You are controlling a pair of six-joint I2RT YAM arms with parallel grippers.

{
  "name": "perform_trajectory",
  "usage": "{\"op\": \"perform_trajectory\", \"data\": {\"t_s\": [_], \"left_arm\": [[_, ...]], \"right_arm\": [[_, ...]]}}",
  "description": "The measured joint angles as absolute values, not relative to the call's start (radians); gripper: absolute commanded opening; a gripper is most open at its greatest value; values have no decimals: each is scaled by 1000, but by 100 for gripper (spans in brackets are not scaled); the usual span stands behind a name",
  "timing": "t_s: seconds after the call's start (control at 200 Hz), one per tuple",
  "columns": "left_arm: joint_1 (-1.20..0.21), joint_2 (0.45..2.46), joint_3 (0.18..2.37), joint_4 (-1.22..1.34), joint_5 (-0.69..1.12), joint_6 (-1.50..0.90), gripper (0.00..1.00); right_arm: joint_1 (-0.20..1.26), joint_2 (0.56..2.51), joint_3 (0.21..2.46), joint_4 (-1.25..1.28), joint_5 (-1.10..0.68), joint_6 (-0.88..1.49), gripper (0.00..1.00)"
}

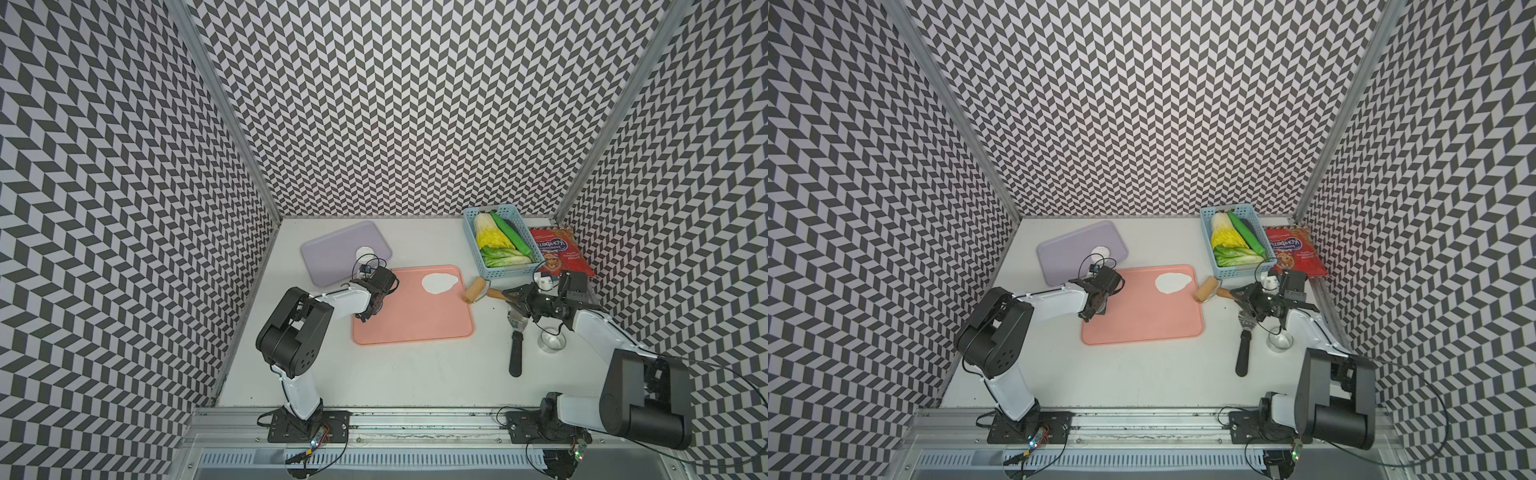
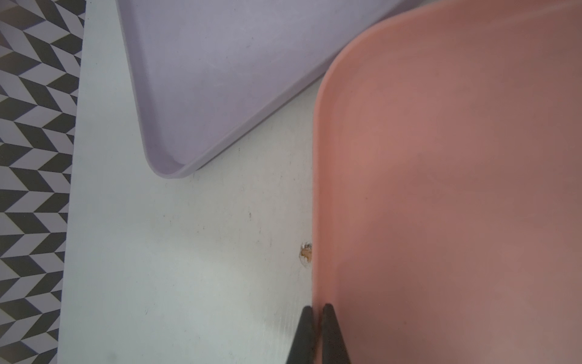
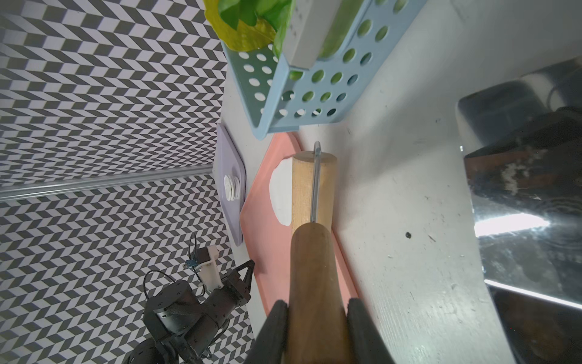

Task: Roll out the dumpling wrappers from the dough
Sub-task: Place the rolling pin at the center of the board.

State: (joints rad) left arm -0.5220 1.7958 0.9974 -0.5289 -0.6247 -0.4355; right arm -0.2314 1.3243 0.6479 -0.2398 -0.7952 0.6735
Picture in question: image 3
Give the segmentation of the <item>pink tray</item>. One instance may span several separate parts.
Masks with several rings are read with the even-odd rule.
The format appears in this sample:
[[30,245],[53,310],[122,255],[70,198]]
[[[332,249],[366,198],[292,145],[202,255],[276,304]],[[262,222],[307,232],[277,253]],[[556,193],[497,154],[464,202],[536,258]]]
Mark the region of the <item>pink tray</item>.
[[[279,163],[290,157],[293,158],[292,222],[284,226],[272,209],[269,182]],[[313,153],[302,150],[295,133],[275,135],[240,216],[248,254],[256,264],[256,282],[265,312],[270,312],[277,300],[289,299],[291,240],[295,230],[311,220],[313,190]]]

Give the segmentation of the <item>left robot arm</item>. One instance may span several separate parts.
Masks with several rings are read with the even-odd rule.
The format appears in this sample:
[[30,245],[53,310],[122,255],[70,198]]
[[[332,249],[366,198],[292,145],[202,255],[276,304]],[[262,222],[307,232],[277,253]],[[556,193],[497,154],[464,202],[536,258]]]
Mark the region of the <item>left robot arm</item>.
[[225,334],[232,312],[250,301],[255,263],[248,260],[222,278],[200,302],[187,281],[176,281],[149,298],[143,321],[149,337],[128,353],[125,363],[202,363]]

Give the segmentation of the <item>wooden dough roller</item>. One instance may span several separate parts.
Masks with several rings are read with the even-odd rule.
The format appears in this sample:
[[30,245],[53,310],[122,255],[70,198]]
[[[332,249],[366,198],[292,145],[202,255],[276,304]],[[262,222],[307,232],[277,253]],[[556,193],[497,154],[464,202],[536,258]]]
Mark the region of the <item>wooden dough roller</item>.
[[335,156],[315,143],[295,154],[287,363],[351,363],[331,233],[336,184]]

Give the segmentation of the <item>white dough piece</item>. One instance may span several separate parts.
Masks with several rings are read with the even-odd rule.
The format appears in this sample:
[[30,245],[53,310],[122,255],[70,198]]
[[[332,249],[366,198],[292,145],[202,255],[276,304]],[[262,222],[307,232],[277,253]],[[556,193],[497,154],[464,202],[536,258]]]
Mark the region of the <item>white dough piece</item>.
[[293,158],[283,159],[271,174],[271,206],[280,224],[290,226],[293,204]]

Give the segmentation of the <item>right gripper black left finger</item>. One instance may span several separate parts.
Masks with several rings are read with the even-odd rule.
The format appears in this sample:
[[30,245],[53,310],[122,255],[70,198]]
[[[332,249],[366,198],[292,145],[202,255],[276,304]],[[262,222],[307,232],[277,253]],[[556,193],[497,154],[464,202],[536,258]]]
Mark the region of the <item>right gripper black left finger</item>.
[[245,364],[280,364],[286,347],[288,305],[283,300],[275,302],[262,330],[245,360]]

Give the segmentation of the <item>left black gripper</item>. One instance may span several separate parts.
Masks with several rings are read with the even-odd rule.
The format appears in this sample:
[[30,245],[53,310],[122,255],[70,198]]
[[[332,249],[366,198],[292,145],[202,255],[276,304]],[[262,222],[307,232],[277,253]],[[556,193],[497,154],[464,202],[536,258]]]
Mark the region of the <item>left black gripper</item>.
[[254,268],[250,259],[230,271],[223,288],[212,291],[201,304],[196,328],[221,328],[234,309],[249,302]]

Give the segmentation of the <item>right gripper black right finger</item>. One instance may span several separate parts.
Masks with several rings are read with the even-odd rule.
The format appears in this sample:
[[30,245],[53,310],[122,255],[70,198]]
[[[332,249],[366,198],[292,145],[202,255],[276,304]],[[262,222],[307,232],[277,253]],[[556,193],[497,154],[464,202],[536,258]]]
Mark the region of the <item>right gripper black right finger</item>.
[[349,300],[347,325],[355,363],[395,363],[364,303],[358,298]]

